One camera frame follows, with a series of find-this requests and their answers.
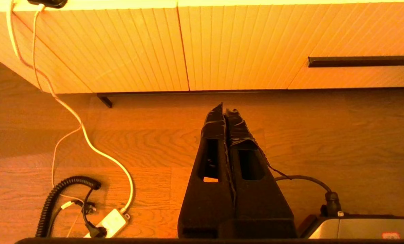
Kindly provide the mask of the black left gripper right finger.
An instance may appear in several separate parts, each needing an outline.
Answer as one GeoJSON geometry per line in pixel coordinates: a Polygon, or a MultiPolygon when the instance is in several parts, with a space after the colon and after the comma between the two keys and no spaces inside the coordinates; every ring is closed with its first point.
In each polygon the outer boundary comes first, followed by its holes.
{"type": "Polygon", "coordinates": [[[228,153],[238,218],[285,219],[293,212],[276,183],[268,159],[238,110],[227,109],[228,153]]]}

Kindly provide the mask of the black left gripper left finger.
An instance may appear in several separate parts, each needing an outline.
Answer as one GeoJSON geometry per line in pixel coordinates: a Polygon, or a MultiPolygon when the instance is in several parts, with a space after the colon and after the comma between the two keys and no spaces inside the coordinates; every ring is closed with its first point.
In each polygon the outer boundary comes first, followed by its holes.
{"type": "Polygon", "coordinates": [[[218,238],[219,227],[234,215],[226,129],[220,103],[208,112],[201,130],[178,218],[179,238],[218,238]]]}

